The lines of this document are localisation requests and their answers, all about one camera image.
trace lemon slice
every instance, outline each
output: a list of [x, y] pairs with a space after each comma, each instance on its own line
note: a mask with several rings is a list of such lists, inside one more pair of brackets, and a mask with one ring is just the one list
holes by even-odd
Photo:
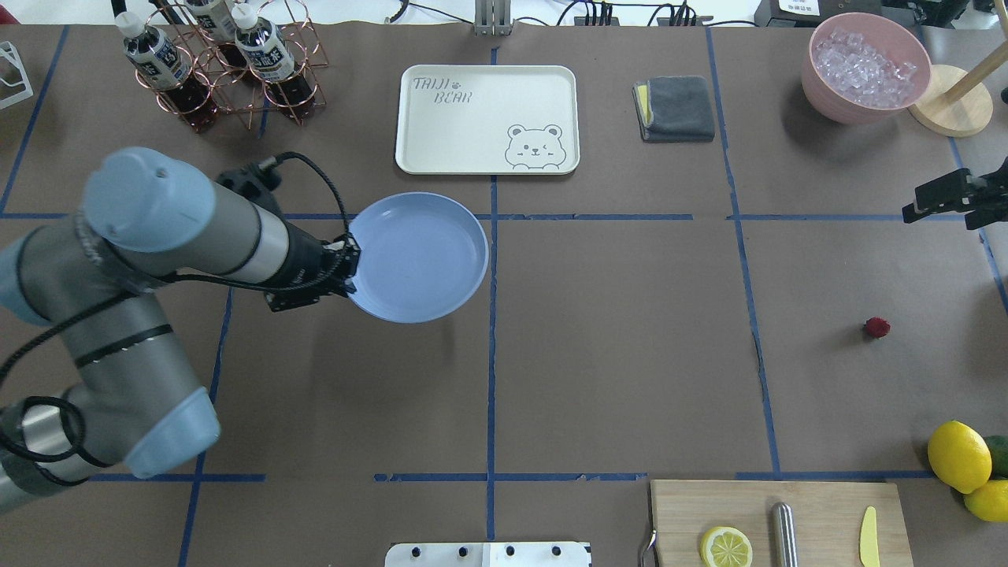
[[753, 562], [753, 546], [742, 532], [718, 526], [704, 534], [700, 556], [707, 567], [749, 567]]

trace table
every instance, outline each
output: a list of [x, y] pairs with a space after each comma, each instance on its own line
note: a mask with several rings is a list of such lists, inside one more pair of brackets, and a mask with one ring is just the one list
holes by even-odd
[[[1008, 432], [1003, 226], [904, 225], [916, 185], [997, 168], [1008, 109], [950, 141], [908, 113], [849, 127], [798, 83], [809, 30], [556, 28], [474, 37], [463, 24], [320, 26], [329, 105], [299, 128], [222, 120], [198, 136], [133, 80], [114, 29], [6, 26], [36, 97], [0, 122], [0, 242], [74, 211], [104, 155], [145, 145], [210, 176], [283, 150], [316, 159], [353, 212], [405, 191], [466, 205], [491, 241], [483, 287], [400, 326], [327, 299], [272, 314], [260, 295], [159, 293], [211, 387], [220, 441], [151, 481], [123, 467], [0, 518], [0, 564], [381, 565], [390, 544], [579, 540], [627, 565], [650, 478], [888, 480], [918, 567], [997, 563], [923, 447], [958, 419]], [[971, 67], [1000, 31], [925, 30]], [[393, 160], [398, 81], [414, 64], [551, 64], [578, 78], [582, 161], [554, 178], [412, 177]], [[713, 143], [644, 144], [630, 88], [712, 85]], [[999, 71], [995, 95], [1008, 86]], [[293, 221], [340, 232], [306, 168], [278, 191]], [[881, 316], [890, 336], [866, 342]], [[38, 332], [0, 313], [0, 351]], [[59, 344], [3, 404], [77, 381]]]

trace cutting board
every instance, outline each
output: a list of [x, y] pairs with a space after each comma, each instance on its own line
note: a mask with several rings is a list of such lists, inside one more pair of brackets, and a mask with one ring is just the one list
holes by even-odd
[[703, 567], [699, 549], [704, 533], [733, 526], [752, 542], [752, 567], [775, 566], [770, 507], [777, 501], [793, 509], [799, 565], [861, 567], [861, 519], [873, 505], [882, 567], [913, 567], [895, 484], [768, 480], [652, 480], [659, 563]]

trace blue plate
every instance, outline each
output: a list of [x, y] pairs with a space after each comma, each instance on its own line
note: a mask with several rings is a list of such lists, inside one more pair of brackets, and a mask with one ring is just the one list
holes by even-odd
[[473, 297], [487, 271], [483, 227], [448, 197], [387, 197], [361, 212], [350, 230], [361, 245], [350, 299], [386, 321], [444, 317]]

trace bottle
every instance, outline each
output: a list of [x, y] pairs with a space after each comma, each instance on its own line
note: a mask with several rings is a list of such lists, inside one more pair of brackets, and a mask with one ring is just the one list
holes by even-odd
[[210, 88], [191, 73], [192, 65], [160, 29], [146, 25], [133, 12], [116, 16], [116, 26], [125, 36], [123, 51], [140, 75], [160, 96], [174, 105], [182, 120], [197, 132], [217, 120], [217, 103]]
[[249, 64], [234, 43], [238, 26], [231, 17], [232, 4], [232, 0], [185, 0], [185, 8], [217, 44], [224, 62], [234, 68], [245, 69]]
[[248, 4], [235, 4], [231, 15], [238, 24], [235, 43], [266, 82], [270, 100], [288, 118], [300, 121], [310, 116], [314, 93], [303, 73], [298, 73], [297, 62], [283, 44], [276, 24], [258, 17]]

